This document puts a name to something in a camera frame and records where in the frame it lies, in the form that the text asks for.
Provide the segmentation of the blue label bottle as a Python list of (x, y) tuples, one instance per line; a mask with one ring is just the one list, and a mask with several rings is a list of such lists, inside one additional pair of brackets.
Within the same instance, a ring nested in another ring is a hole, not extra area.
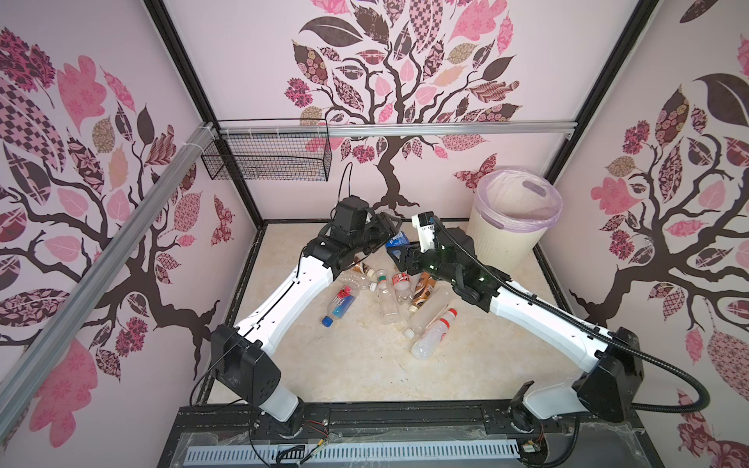
[(403, 231), (401, 231), (397, 235), (395, 235), (393, 238), (387, 241), (386, 247), (392, 248), (392, 247), (407, 246), (409, 245), (409, 243), (410, 243), (409, 238)]

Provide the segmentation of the brown label bottle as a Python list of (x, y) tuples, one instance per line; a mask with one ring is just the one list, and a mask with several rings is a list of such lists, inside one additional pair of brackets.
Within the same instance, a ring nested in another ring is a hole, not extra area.
[(354, 272), (360, 273), (362, 275), (365, 275), (369, 278), (374, 278), (376, 275), (376, 271), (368, 265), (368, 263), (365, 263), (364, 261), (359, 261), (353, 265), (352, 270)]

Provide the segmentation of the clear crushed bottle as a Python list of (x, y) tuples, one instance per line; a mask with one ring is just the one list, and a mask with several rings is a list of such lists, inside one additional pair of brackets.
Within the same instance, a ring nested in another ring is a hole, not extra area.
[(350, 270), (341, 273), (337, 280), (347, 287), (362, 291), (374, 292), (378, 286), (378, 284), (367, 275)]

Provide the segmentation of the red blue small bottle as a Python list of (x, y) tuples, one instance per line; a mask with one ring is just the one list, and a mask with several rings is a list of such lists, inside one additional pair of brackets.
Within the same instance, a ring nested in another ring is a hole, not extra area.
[(345, 286), (339, 290), (329, 303), (327, 314), (321, 321), (322, 325), (329, 328), (335, 321), (343, 319), (355, 300), (356, 294), (353, 288)]

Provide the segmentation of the white bottle red cap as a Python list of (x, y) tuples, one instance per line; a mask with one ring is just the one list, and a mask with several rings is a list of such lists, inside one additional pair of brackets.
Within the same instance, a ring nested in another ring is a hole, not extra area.
[(427, 360), (450, 331), (458, 312), (449, 308), (442, 316), (427, 327), (421, 338), (412, 347), (412, 355), (419, 360)]

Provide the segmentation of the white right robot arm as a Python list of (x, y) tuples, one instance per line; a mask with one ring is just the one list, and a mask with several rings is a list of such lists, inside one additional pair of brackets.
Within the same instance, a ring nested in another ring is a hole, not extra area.
[(390, 247), (387, 253), (399, 271), (449, 283), (465, 302), (524, 328), (577, 365), (577, 378), (545, 387), (523, 384), (510, 405), (517, 427), (579, 413), (622, 422), (633, 409), (644, 379), (634, 333), (594, 327), (541, 300), (508, 274), (481, 263), (472, 239), (459, 228), (440, 229), (426, 243)]

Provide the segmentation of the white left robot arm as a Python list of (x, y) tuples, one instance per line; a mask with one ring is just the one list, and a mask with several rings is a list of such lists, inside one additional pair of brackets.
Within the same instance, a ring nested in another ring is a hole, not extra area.
[(281, 432), (298, 433), (304, 401), (281, 383), (282, 372), (272, 355), (310, 302), (351, 268), (357, 255), (385, 246), (401, 225), (402, 220), (391, 214), (362, 208), (345, 214), (338, 208), (334, 220), (302, 248), (295, 269), (265, 302), (236, 325), (221, 325), (212, 333), (208, 375), (252, 409), (272, 417)]

